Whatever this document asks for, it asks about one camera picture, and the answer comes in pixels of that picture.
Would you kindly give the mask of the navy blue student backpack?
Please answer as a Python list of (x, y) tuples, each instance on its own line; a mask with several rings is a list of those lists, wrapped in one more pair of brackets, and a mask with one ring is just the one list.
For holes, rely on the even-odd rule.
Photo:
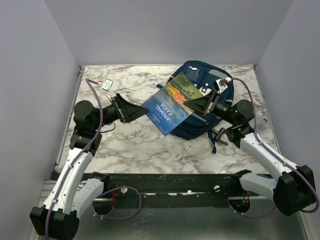
[[(185, 74), (193, 85), (205, 95), (214, 88), (216, 80), (232, 77), (227, 71), (199, 60), (186, 61), (169, 77), (168, 81), (170, 82), (179, 73)], [(212, 129), (220, 121), (221, 119), (213, 114), (201, 116), (194, 112), (171, 133), (185, 140), (196, 139), (207, 133), (210, 141), (215, 144)]]

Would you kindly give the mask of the Animal Farm blue book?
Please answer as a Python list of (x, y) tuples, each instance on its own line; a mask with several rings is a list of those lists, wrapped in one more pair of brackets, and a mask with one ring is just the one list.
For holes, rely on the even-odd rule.
[(203, 97), (184, 73), (179, 73), (141, 106), (147, 108), (147, 117), (167, 136), (194, 111), (184, 102)]

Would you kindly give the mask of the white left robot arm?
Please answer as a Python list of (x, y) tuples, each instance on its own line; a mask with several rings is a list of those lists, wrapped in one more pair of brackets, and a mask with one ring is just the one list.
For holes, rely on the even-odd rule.
[(116, 120), (130, 123), (149, 113), (147, 108), (126, 101), (120, 94), (116, 94), (107, 107), (94, 107), (90, 101), (82, 100), (75, 104), (73, 111), (75, 127), (65, 165), (42, 206), (33, 207), (29, 215), (36, 233), (46, 239), (72, 240), (80, 218), (94, 199), (110, 194), (110, 176), (102, 173), (94, 173), (79, 188), (100, 146), (102, 126)]

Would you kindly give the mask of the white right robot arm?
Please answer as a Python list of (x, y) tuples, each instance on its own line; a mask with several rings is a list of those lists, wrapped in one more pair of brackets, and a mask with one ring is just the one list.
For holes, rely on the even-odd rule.
[(307, 207), (312, 204), (315, 204), (312, 213), (319, 209), (320, 198), (313, 171), (307, 165), (299, 166), (286, 159), (262, 140), (257, 129), (250, 125), (250, 121), (255, 119), (251, 100), (242, 99), (229, 107), (220, 101), (218, 92), (212, 90), (206, 96), (185, 101), (184, 105), (204, 115), (213, 114), (231, 124), (217, 135), (226, 134), (231, 143), (251, 155), (271, 175), (271, 178), (265, 178), (248, 170), (237, 173), (236, 180), (230, 183), (230, 191), (234, 195), (241, 196), (247, 191), (256, 193), (273, 201), (286, 216), (296, 212), (309, 213)]

